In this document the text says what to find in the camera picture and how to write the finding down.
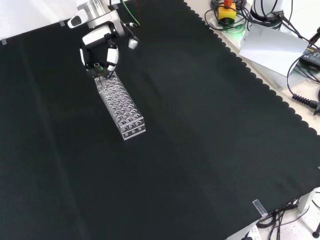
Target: black cloth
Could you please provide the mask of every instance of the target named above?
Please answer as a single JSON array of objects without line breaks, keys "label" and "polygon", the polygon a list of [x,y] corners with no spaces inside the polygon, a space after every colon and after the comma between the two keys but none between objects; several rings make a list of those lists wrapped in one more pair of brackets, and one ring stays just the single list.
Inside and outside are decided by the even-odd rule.
[{"label": "black cloth", "polygon": [[136,3],[116,71],[146,132],[127,141],[82,66],[87,26],[0,47],[2,240],[223,240],[261,217],[252,201],[320,185],[313,129],[182,0]]}]

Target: black cable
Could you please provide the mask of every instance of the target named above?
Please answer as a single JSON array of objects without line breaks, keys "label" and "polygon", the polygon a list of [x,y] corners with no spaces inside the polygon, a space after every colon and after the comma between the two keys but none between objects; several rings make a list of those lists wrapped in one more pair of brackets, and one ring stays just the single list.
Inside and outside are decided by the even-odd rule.
[{"label": "black cable", "polygon": [[281,215],[280,215],[280,212],[279,212],[279,216],[278,216],[278,225],[279,225],[279,228],[276,232],[276,240],[279,240],[280,239],[280,226],[281,226]]},{"label": "black cable", "polygon": [[291,0],[291,13],[290,13],[290,17],[289,17],[289,22],[291,20],[292,17],[292,13],[294,12],[294,0]]},{"label": "black cable", "polygon": [[115,7],[112,5],[112,0],[109,0],[109,9],[112,11],[112,10],[115,10]]},{"label": "black cable", "polygon": [[280,233],[281,233],[280,227],[281,227],[282,220],[284,219],[285,212],[286,212],[286,209],[283,210],[283,213],[281,215],[281,219],[280,219],[280,216],[279,216],[279,226],[278,226],[278,230],[277,230],[277,237],[278,237],[277,240],[280,240]]},{"label": "black cable", "polygon": [[276,225],[277,225],[277,220],[272,225],[271,231],[269,232],[269,235],[268,235],[268,240],[271,240],[271,237],[272,237],[272,234],[274,233]]},{"label": "black cable", "polygon": [[310,209],[310,206],[308,207],[308,209],[305,211],[305,213],[304,214],[302,214],[300,217],[298,217],[296,220],[293,220],[293,221],[290,221],[290,222],[287,222],[287,223],[284,223],[284,224],[281,224],[281,226],[284,226],[284,225],[287,225],[287,224],[292,224],[293,222],[295,222],[295,221],[297,221],[297,220],[299,220],[300,218],[302,218],[308,211],[309,211],[309,209]]},{"label": "black cable", "polygon": [[319,80],[316,80],[316,79],[313,79],[311,76],[309,76],[298,64],[296,65],[296,67],[300,70],[300,71],[297,71],[295,68],[293,69],[294,71],[296,71],[298,74],[314,81],[315,83],[320,83]]},{"label": "black cable", "polygon": [[[266,220],[272,218],[271,222],[269,223],[262,223],[262,222],[265,222]],[[276,221],[276,218],[277,218],[277,212],[276,211],[273,211],[272,213],[268,214],[266,218],[264,219],[261,219],[257,224],[257,228],[259,229],[266,229],[266,228],[269,228],[271,227],[275,221]]]},{"label": "black cable", "polygon": [[320,83],[319,79],[315,75],[312,74],[309,65],[306,66],[306,71],[315,79],[315,82]]},{"label": "black cable", "polygon": [[312,200],[312,202],[313,202],[313,204],[320,210],[320,206],[318,206],[318,205],[315,203],[315,201]]},{"label": "black cable", "polygon": [[298,38],[304,39],[304,40],[306,40],[307,42],[311,43],[308,39],[306,39],[305,37],[303,37],[303,36],[298,32],[298,30],[293,26],[293,24],[292,24],[286,17],[283,17],[283,18],[282,18],[282,24],[283,24],[287,29],[289,29],[290,31],[294,32],[294,33],[298,36]]},{"label": "black cable", "polygon": [[264,16],[266,19],[269,19],[268,15],[274,12],[274,10],[275,10],[275,8],[276,8],[277,3],[278,3],[278,0],[275,0],[275,2],[274,2],[274,5],[273,5],[273,8],[272,8],[271,12],[270,12],[270,13],[268,13],[268,14],[266,14],[266,13],[265,13],[265,10],[264,10],[264,0],[261,0],[261,10],[262,10],[262,14],[263,14],[263,16]]},{"label": "black cable", "polygon": [[291,90],[291,88],[290,88],[290,86],[289,86],[289,74],[290,74],[290,72],[291,72],[291,69],[293,68],[293,66],[295,65],[295,63],[300,60],[300,58],[302,58],[302,57],[304,57],[304,56],[307,56],[307,55],[309,55],[309,54],[313,54],[313,53],[320,53],[320,50],[314,51],[314,52],[305,53],[305,54],[303,54],[302,56],[298,57],[298,58],[291,64],[291,66],[290,66],[290,68],[289,68],[289,70],[288,70],[288,73],[287,73],[287,75],[286,75],[286,85],[287,85],[287,87],[288,87],[288,89],[289,89],[289,91],[290,91],[290,93],[291,93],[292,95],[295,95],[295,94],[292,92],[292,90]]},{"label": "black cable", "polygon": [[[242,16],[242,13],[240,12],[240,10],[242,8],[245,8],[245,6],[247,5],[247,0],[236,0],[234,3],[235,3],[235,6],[236,6],[235,9],[232,8],[232,7],[229,7],[229,6],[224,6],[223,5],[224,3],[220,2],[219,0],[211,0],[212,9],[209,9],[204,14],[204,20],[205,20],[206,24],[210,28],[212,28],[213,30],[221,31],[221,32],[243,28],[246,25],[247,21],[245,20],[244,23],[240,23],[241,21],[243,21],[245,19]],[[218,16],[218,13],[217,13],[219,8],[232,9],[232,10],[234,10],[236,12],[236,15],[242,16],[242,18],[240,20],[234,22],[234,23],[223,22],[223,21],[219,20],[219,16]],[[218,21],[218,23],[223,26],[222,28],[217,28],[217,27],[209,24],[209,22],[207,20],[207,14],[209,12],[214,12],[214,16],[215,16],[216,20]]]}]

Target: cable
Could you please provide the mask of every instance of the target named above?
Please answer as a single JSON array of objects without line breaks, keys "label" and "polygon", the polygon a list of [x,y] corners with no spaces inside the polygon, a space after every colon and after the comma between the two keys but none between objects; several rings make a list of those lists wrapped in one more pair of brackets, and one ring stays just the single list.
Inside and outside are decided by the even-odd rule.
[{"label": "cable", "polygon": [[320,83],[320,81],[318,79],[313,79],[311,76],[309,76],[305,71],[303,71],[301,69],[301,67],[297,64],[296,67],[300,70],[300,71],[297,71],[295,68],[293,69],[294,71],[296,71],[297,73],[299,73],[300,75],[314,81],[315,83]]},{"label": "cable", "polygon": [[305,213],[304,214],[302,214],[300,217],[298,217],[296,220],[293,220],[293,221],[290,221],[290,222],[287,222],[287,223],[284,223],[284,224],[281,224],[281,226],[284,226],[284,225],[287,225],[287,224],[292,224],[293,222],[295,222],[295,221],[297,221],[297,220],[299,220],[300,218],[302,218],[308,211],[309,211],[309,208],[310,208],[310,206],[308,207],[308,209],[305,211]]},{"label": "cable", "polygon": [[320,53],[320,50],[319,51],[314,51],[314,52],[308,52],[308,53],[305,53],[303,54],[302,56],[298,57],[290,66],[289,70],[288,70],[288,73],[286,75],[286,86],[287,88],[289,89],[290,93],[294,96],[295,94],[293,93],[293,91],[291,90],[290,86],[289,86],[289,74],[291,72],[291,69],[293,68],[293,66],[295,65],[296,62],[298,62],[300,60],[301,57],[304,57],[304,56],[307,56],[309,54],[313,54],[313,53]]},{"label": "cable", "polygon": [[[255,6],[255,3],[256,1],[253,2],[253,9],[254,9],[254,12],[255,14],[257,14],[257,10],[256,10],[256,6]],[[284,12],[283,11],[280,11],[280,12],[273,12],[273,10],[275,9],[276,7],[276,4],[277,4],[278,0],[275,1],[275,4],[272,8],[272,11],[269,12],[268,14],[265,13],[264,9],[263,9],[263,4],[261,4],[261,10],[264,12],[264,18],[266,19],[265,21],[256,21],[256,20],[253,20],[251,18],[251,14],[249,13],[249,10],[246,9],[245,7],[241,9],[241,13],[244,17],[244,19],[246,19],[248,21],[248,23],[253,23],[253,24],[259,24],[259,25],[262,25],[262,26],[266,26],[266,24],[270,24],[270,22],[276,20],[276,19],[282,19],[284,17]]]},{"label": "cable", "polygon": [[[206,22],[206,24],[212,28],[213,30],[216,31],[221,31],[221,32],[228,32],[230,30],[239,30],[245,27],[247,21],[245,20],[244,23],[240,23],[241,21],[243,21],[245,18],[243,17],[242,13],[240,12],[241,9],[245,8],[245,6],[247,5],[247,0],[236,0],[235,2],[235,9],[229,6],[224,6],[223,2],[220,2],[220,0],[211,0],[211,7],[212,9],[209,9],[208,11],[205,12],[204,14],[204,20]],[[236,15],[242,16],[242,18],[234,23],[226,23],[223,22],[221,20],[219,20],[219,16],[217,14],[217,11],[219,10],[219,8],[225,8],[225,9],[231,9],[234,10],[236,12]],[[222,28],[217,28],[215,26],[213,26],[212,24],[209,24],[208,20],[207,20],[207,14],[209,12],[214,12],[214,16],[217,20],[217,22],[222,25]]]},{"label": "cable", "polygon": [[273,11],[274,11],[275,8],[276,8],[277,3],[278,3],[278,0],[275,0],[271,12],[268,13],[268,14],[266,14],[266,13],[265,13],[265,10],[264,10],[264,0],[261,0],[261,10],[262,10],[262,14],[263,14],[263,16],[264,16],[266,19],[269,18],[269,17],[268,17],[269,14],[273,13]]},{"label": "cable", "polygon": [[289,22],[291,21],[292,13],[294,12],[294,0],[291,0],[291,13],[289,17]]},{"label": "cable", "polygon": [[[292,202],[286,204],[284,207],[277,209],[275,211],[273,211],[272,213],[269,213],[265,218],[261,219],[256,226],[258,228],[269,228],[272,226],[269,234],[268,234],[268,240],[271,240],[271,237],[275,231],[275,229],[277,229],[277,233],[276,233],[276,239],[280,240],[281,238],[281,226],[283,226],[282,221],[285,215],[286,211],[292,210],[292,209],[296,209],[299,205],[300,199],[295,199]],[[269,223],[262,223],[265,222],[266,220],[273,218],[271,222]]]},{"label": "cable", "polygon": [[309,65],[306,66],[306,71],[315,79],[315,82],[320,83],[319,79],[311,73]]},{"label": "cable", "polygon": [[121,0],[122,5],[124,6],[124,8],[126,9],[126,11],[129,13],[130,17],[136,22],[136,24],[138,25],[138,27],[140,28],[140,23],[138,22],[138,20],[133,16],[133,14],[130,12],[129,8],[127,7],[126,3],[124,0]]},{"label": "cable", "polygon": [[318,205],[315,203],[315,201],[312,200],[312,202],[313,202],[313,204],[320,210],[320,206],[318,206]]}]

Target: wire bundle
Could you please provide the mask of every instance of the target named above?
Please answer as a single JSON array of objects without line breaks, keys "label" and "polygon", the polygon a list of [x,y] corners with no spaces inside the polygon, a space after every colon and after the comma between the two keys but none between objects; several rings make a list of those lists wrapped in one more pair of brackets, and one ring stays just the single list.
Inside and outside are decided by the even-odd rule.
[{"label": "wire bundle", "polygon": [[297,67],[300,71],[296,70],[295,68],[293,69],[294,71],[296,71],[296,72],[299,73],[300,75],[302,75],[302,76],[304,76],[304,77],[306,77],[306,78],[308,78],[308,79],[310,79],[310,80],[312,80],[312,81],[320,84],[320,80],[311,72],[309,65],[305,65],[306,71],[307,71],[307,73],[308,73],[309,75],[301,68],[301,66],[299,66],[299,64],[297,64],[296,67]]},{"label": "wire bundle", "polygon": [[[299,218],[297,218],[294,221],[282,224],[285,212],[297,208],[298,205],[299,205],[299,200],[296,199],[296,200],[290,202],[289,204],[285,205],[284,207],[282,207],[280,209],[277,209],[277,210],[273,211],[272,213],[268,214],[264,219],[260,220],[256,224],[256,226],[258,228],[260,228],[260,229],[266,229],[266,228],[272,227],[271,231],[270,231],[270,233],[268,235],[268,240],[271,239],[271,237],[272,237],[272,235],[274,233],[274,230],[277,228],[276,240],[280,240],[280,235],[281,235],[281,229],[280,228],[281,228],[281,226],[287,225],[287,224],[290,224],[290,223],[293,223],[293,222],[297,221],[298,219],[300,219],[303,215],[305,215],[308,212],[308,211],[306,211],[303,215],[301,215]],[[264,223],[266,220],[268,220],[270,218],[272,218],[271,222]]]}]

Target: white floor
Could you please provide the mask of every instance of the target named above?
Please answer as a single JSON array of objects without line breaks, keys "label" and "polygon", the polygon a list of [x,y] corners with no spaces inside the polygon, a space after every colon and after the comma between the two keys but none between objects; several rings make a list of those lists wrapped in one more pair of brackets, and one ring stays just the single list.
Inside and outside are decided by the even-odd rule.
[{"label": "white floor", "polygon": [[[314,202],[320,206],[320,194],[316,194],[313,198]],[[301,214],[297,209],[286,211],[282,223],[288,223],[297,219]],[[313,204],[310,204],[309,211],[299,220],[281,227],[281,240],[314,240],[312,233],[317,229],[320,223],[320,210]],[[262,240],[268,239],[271,227],[266,229],[258,229]],[[271,240],[276,240],[277,232],[274,231]]]}]

